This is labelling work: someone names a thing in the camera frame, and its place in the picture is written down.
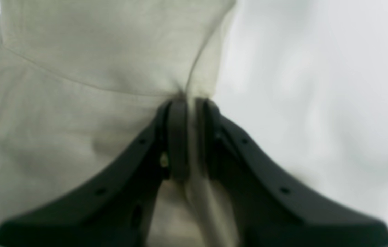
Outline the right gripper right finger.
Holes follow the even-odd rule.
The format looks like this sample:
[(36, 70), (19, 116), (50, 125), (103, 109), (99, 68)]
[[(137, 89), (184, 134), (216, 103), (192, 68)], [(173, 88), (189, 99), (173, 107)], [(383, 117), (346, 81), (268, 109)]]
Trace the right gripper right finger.
[(243, 247), (388, 247), (382, 220), (298, 181), (213, 101), (198, 98), (196, 110), (206, 173), (230, 197)]

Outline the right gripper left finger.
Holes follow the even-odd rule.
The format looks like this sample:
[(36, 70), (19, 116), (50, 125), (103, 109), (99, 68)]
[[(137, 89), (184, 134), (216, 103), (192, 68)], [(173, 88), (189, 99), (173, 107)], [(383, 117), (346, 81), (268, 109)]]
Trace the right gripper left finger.
[(105, 170), (0, 225), (3, 247), (143, 247), (162, 181), (187, 180), (187, 103), (170, 100)]

